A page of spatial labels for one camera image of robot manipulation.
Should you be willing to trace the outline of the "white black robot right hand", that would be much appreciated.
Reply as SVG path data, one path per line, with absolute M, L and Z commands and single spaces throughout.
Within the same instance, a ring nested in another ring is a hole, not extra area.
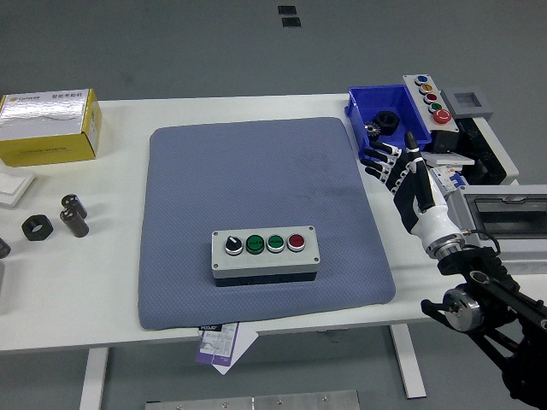
M 406 231 L 417 236 L 435 259 L 443 246 L 460 248 L 463 235 L 448 215 L 448 206 L 432 181 L 412 132 L 404 135 L 405 147 L 372 141 L 361 163 L 393 195 L 393 202 Z

